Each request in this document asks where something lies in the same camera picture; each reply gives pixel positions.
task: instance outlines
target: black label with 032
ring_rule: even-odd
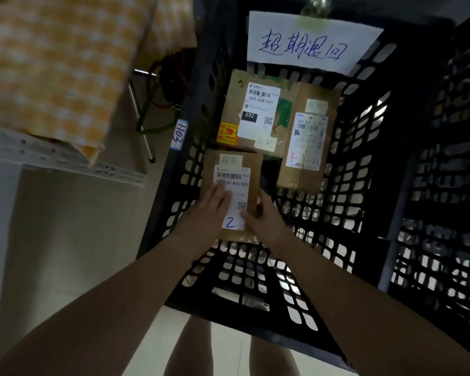
[[[255,123],[257,120],[257,113],[242,111],[242,120],[251,121]]]

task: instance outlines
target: hand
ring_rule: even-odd
[[[274,206],[272,199],[260,189],[260,199],[263,205],[263,215],[256,219],[247,211],[242,211],[241,216],[252,228],[257,238],[266,245],[278,258],[282,258],[282,251],[287,249],[287,243],[296,238],[286,226],[279,211]]]
[[[225,192],[225,182],[213,183],[200,200],[182,214],[169,235],[178,245],[191,249],[191,261],[207,252],[221,232],[232,192]]]

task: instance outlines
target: black plastic basket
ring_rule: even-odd
[[[470,19],[454,45],[414,159],[389,294],[470,351]]]
[[[249,11],[299,14],[303,5],[217,0],[207,14],[181,112],[189,129],[182,151],[169,151],[138,257],[167,236],[198,198],[203,153],[215,147],[231,71],[247,69],[342,90],[322,192],[273,187],[272,197],[297,236],[346,271],[387,290],[395,259],[385,263],[386,255],[399,235],[408,174],[416,166],[408,163],[430,121],[454,25],[441,18],[382,15],[363,4],[333,0],[330,18],[384,28],[349,76],[247,63]],[[270,185],[276,184],[278,169],[277,161],[263,164]],[[167,305],[351,369],[288,267],[261,244],[218,243],[193,264]]]

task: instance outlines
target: package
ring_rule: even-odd
[[[299,84],[277,186],[319,193],[339,98],[339,90]]]
[[[206,150],[202,172],[201,195],[218,180],[226,181],[225,189],[232,191],[232,202],[223,221],[218,239],[253,243],[255,234],[245,224],[240,211],[256,213],[260,189],[261,164],[259,153]]]
[[[298,84],[234,69],[216,141],[282,158]]]

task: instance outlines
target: tiled floor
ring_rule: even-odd
[[[151,115],[159,125],[170,118]],[[133,124],[130,104],[124,103],[117,116],[118,126]],[[57,171],[23,171],[1,297],[0,356],[40,322],[135,259],[171,134],[154,138],[157,162],[142,162],[147,168],[143,188]],[[132,157],[118,150],[112,148],[106,156],[114,162]],[[162,375],[187,320],[187,314],[163,307],[125,375]],[[214,374],[249,375],[249,345],[249,335],[213,324]],[[349,374],[297,352],[294,356],[302,375]]]

